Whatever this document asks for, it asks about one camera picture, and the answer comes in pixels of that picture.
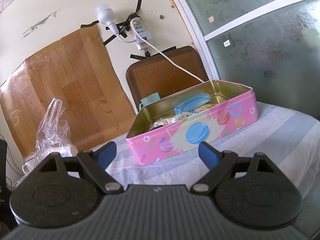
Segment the cotton swab pack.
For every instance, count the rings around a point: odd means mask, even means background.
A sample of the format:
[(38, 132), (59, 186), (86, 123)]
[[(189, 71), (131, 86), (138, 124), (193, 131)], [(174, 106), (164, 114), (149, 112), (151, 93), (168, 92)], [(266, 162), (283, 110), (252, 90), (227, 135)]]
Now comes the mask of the cotton swab pack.
[(173, 124), (176, 122), (174, 117), (169, 118), (160, 118), (159, 120), (155, 121), (151, 126), (150, 130), (157, 129), (158, 127), (163, 127), (169, 124)]

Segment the white paper cup stack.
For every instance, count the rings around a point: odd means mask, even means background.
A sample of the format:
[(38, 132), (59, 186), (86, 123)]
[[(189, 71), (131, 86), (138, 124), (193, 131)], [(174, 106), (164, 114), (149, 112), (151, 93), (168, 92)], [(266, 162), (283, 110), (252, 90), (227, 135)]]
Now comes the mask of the white paper cup stack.
[(74, 157), (78, 153), (78, 149), (74, 145), (49, 146), (46, 150), (48, 154), (53, 152), (60, 153), (61, 157)]

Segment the clear plastic bag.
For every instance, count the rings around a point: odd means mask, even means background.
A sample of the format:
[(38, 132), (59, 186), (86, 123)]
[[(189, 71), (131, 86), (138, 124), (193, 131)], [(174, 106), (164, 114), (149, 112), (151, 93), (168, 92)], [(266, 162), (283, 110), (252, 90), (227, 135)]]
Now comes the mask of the clear plastic bag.
[(56, 98), (48, 105), (36, 133), (35, 153), (40, 161), (49, 155), (46, 152), (49, 146), (72, 145), (69, 123), (61, 119), (65, 109), (63, 102)]

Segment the white printed mug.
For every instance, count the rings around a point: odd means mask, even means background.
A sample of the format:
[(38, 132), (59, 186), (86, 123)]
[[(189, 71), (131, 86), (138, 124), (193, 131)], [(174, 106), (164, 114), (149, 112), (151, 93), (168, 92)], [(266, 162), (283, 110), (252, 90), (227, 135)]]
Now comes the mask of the white printed mug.
[(37, 155), (29, 156), (22, 166), (22, 171), (25, 175), (28, 175), (37, 165), (39, 165), (40, 160)]

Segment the yellow card pack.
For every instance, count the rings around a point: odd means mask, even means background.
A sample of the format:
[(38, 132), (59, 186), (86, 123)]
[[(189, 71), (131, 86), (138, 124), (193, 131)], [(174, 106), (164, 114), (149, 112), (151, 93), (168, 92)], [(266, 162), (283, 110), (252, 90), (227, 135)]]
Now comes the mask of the yellow card pack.
[(203, 106), (197, 107), (196, 109), (194, 109), (194, 112), (201, 112), (201, 111), (205, 111), (208, 110), (210, 108), (212, 108), (214, 105), (212, 104), (205, 104)]

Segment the white pink sachet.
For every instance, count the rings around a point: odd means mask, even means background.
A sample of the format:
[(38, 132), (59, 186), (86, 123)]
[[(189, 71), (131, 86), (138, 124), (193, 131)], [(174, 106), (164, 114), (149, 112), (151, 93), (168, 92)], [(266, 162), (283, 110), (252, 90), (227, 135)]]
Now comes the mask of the white pink sachet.
[(188, 117), (190, 117), (190, 116), (192, 116), (192, 115), (193, 115), (192, 112), (182, 112), (182, 113), (180, 113), (180, 114), (175, 115), (175, 116), (174, 116), (174, 119), (175, 119), (176, 121), (178, 121), (178, 120), (183, 120), (183, 119), (186, 119), (186, 118), (188, 118)]

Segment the pink macaron tin box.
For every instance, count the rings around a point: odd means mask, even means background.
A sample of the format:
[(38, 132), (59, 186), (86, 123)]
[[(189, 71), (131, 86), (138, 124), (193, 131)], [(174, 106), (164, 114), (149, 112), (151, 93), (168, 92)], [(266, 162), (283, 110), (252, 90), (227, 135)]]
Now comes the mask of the pink macaron tin box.
[[(174, 117), (180, 103), (207, 93), (212, 108), (150, 130), (160, 118)], [(137, 114), (126, 142), (139, 165), (148, 165), (197, 148), (227, 136), (255, 121), (259, 116), (253, 88), (246, 85), (212, 80), (190, 87), (144, 106)]]

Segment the blue pouch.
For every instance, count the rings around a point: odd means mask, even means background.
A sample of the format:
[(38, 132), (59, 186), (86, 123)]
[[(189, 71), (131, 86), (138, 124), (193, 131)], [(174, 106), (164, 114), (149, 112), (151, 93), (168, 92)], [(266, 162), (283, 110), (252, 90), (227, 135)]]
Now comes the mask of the blue pouch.
[(188, 100), (185, 100), (184, 102), (180, 103), (174, 108), (175, 114), (181, 114), (183, 112), (191, 112), (198, 107), (201, 107), (208, 102), (210, 102), (211, 97), (207, 93), (197, 94), (196, 96), (193, 96), (189, 98)]

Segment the striped bed sheet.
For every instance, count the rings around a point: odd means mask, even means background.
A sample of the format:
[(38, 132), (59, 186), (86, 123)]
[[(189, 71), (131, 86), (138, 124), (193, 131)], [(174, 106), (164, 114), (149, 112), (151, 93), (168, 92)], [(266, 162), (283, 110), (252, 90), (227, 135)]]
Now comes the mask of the striped bed sheet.
[[(259, 119), (210, 145), (231, 150), (241, 157), (266, 154), (305, 197), (319, 183), (319, 121), (291, 109), (258, 103)], [(114, 139), (117, 155), (107, 167), (123, 187), (129, 184), (191, 187), (208, 172), (196, 149), (140, 166), (123, 135)]]

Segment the teal mug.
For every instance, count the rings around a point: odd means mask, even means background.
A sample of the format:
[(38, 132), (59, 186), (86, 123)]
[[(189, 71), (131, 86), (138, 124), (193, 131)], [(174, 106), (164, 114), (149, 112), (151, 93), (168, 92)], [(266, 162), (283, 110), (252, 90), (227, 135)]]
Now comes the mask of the teal mug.
[(153, 93), (153, 94), (151, 94), (151, 95), (149, 95), (149, 96), (147, 96), (147, 97), (145, 97), (145, 98), (142, 98), (142, 99), (140, 100), (140, 104), (139, 104), (139, 106), (138, 106), (139, 111), (140, 111), (144, 106), (149, 105), (149, 104), (151, 104), (151, 103), (153, 103), (153, 102), (156, 102), (156, 101), (158, 101), (158, 100), (160, 100), (160, 99), (161, 99), (161, 98), (160, 98), (160, 96), (159, 96), (159, 94), (158, 94), (157, 92), (155, 92), (155, 93)]

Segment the wood pattern vinyl sheet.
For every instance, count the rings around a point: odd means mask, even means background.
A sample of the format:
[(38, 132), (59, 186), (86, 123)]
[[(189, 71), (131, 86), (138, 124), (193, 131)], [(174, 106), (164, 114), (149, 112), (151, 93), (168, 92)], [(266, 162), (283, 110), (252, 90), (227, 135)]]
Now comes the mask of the wood pattern vinyl sheet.
[(23, 157), (51, 100), (65, 107), (71, 142), (87, 150), (130, 129), (135, 111), (112, 67), (97, 26), (81, 28), (28, 57), (1, 86), (1, 107)]

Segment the frosted glass sliding door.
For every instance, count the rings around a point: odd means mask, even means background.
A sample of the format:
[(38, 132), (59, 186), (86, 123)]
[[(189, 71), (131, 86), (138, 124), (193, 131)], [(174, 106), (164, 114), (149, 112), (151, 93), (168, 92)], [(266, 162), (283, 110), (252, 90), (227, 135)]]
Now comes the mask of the frosted glass sliding door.
[(173, 0), (212, 79), (319, 117), (319, 0)]

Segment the white power strip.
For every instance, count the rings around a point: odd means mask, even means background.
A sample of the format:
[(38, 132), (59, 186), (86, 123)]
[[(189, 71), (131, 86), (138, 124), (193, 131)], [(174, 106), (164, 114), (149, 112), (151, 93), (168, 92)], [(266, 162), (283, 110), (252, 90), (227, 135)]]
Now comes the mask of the white power strip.
[(130, 29), (138, 50), (148, 51), (150, 46), (145, 41), (151, 41), (151, 35), (144, 30), (140, 17), (135, 17), (131, 20)]

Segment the white light bulb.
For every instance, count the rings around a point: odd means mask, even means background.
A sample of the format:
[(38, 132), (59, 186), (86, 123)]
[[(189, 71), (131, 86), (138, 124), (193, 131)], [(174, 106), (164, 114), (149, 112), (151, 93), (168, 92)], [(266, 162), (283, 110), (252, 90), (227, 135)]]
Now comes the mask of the white light bulb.
[(119, 35), (119, 30), (114, 21), (115, 14), (108, 4), (100, 4), (95, 9), (99, 23), (106, 25), (114, 35)]

